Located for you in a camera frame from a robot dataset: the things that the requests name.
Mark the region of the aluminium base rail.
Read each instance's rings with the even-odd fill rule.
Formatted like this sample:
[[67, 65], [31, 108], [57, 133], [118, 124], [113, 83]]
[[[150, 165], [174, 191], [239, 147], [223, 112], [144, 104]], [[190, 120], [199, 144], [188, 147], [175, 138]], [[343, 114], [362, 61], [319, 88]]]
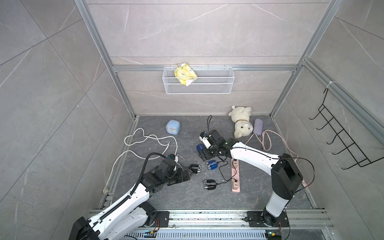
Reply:
[[119, 221], [104, 211], [73, 224], [71, 240], [280, 240], [285, 230], [332, 230], [325, 210], [286, 210], [268, 226], [259, 210], [163, 210], [136, 208]]

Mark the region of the cream teddy bear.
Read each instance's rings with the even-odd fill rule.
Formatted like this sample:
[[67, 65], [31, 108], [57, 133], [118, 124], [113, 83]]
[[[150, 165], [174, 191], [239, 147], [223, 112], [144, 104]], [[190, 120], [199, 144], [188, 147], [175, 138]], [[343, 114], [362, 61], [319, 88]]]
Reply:
[[231, 106], [232, 111], [228, 114], [235, 123], [234, 137], [249, 136], [253, 132], [253, 125], [250, 123], [251, 107], [235, 107]]

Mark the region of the yellow wet wipes pack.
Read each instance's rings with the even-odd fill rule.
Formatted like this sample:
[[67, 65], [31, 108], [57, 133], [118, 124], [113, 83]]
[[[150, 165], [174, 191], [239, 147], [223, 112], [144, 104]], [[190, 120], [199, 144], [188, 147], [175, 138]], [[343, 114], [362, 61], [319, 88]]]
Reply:
[[195, 71], [187, 63], [178, 64], [174, 74], [179, 82], [184, 86], [191, 85], [198, 78]]

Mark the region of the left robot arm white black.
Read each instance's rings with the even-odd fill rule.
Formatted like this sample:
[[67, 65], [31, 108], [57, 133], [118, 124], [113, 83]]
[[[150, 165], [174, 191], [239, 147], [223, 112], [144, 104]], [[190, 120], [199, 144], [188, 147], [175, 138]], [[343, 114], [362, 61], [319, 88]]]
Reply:
[[149, 198], [164, 185], [189, 181], [193, 174], [200, 171], [200, 166], [185, 167], [173, 154], [164, 156], [156, 153], [163, 159], [162, 162], [146, 172], [147, 163], [153, 155], [147, 155], [138, 180], [121, 198], [97, 215], [75, 221], [69, 236], [71, 240], [119, 240], [138, 227], [159, 224], [157, 211], [148, 203]]

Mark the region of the black wall hook rack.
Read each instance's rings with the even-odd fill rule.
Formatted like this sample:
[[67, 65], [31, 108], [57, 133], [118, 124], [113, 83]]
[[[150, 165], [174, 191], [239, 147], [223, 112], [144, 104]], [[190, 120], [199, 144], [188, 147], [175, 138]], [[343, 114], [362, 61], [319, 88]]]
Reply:
[[347, 152], [349, 154], [350, 158], [352, 159], [352, 163], [348, 167], [342, 167], [342, 170], [349, 170], [355, 166], [363, 168], [383, 160], [384, 157], [380, 157], [376, 160], [370, 160], [370, 158], [360, 148], [357, 142], [352, 138], [351, 134], [342, 126], [340, 121], [329, 110], [329, 108], [325, 104], [328, 92], [329, 90], [325, 88], [325, 90], [323, 91], [323, 101], [317, 109], [317, 114], [314, 117], [309, 118], [309, 120], [315, 121], [316, 119], [321, 118], [325, 121], [325, 123], [321, 127], [316, 127], [317, 131], [321, 131], [324, 128], [332, 130], [333, 139], [331, 141], [326, 142], [328, 146], [332, 145], [335, 141], [338, 141], [342, 144], [340, 150], [338, 150], [337, 152], [332, 152], [333, 156], [340, 155], [344, 152]]

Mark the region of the black shaver power plug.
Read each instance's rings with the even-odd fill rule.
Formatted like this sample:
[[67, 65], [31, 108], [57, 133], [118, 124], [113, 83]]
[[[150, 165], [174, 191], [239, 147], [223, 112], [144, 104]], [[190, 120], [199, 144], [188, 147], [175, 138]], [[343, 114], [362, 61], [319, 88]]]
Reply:
[[206, 190], [215, 190], [217, 187], [217, 182], [215, 180], [205, 180], [204, 189]]

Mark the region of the lavender oval case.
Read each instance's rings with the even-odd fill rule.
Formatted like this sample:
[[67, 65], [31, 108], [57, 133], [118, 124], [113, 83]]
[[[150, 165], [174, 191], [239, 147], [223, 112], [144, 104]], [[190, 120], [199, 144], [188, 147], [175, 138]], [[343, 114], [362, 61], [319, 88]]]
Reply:
[[263, 120], [255, 119], [253, 134], [255, 134], [256, 136], [261, 136], [263, 133], [263, 124]]

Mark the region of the light blue alarm clock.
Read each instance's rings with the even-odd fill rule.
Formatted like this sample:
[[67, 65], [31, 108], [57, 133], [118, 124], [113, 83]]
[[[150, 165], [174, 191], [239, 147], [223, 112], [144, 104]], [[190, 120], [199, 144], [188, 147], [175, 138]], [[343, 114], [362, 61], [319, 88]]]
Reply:
[[170, 120], [166, 125], [166, 131], [171, 135], [178, 135], [181, 129], [179, 121]]

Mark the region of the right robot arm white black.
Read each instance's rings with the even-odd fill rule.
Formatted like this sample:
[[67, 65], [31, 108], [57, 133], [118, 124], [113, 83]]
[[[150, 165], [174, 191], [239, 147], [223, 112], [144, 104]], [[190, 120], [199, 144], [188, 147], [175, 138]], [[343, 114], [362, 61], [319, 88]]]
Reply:
[[227, 157], [248, 163], [271, 176], [273, 193], [262, 212], [262, 221], [268, 227], [276, 226], [294, 195], [304, 189], [299, 188], [304, 179], [295, 162], [296, 158], [288, 154], [273, 155], [236, 139], [225, 140], [216, 130], [202, 132], [200, 140], [205, 146], [199, 150], [203, 161]]

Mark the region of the pink power strip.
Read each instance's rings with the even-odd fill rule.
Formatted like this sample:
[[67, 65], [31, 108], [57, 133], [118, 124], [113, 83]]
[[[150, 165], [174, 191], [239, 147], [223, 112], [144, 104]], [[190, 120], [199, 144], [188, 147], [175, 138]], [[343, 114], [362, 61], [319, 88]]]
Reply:
[[232, 172], [232, 181], [231, 188], [233, 193], [239, 193], [240, 188], [240, 167], [239, 161], [236, 159], [231, 159], [231, 172]]

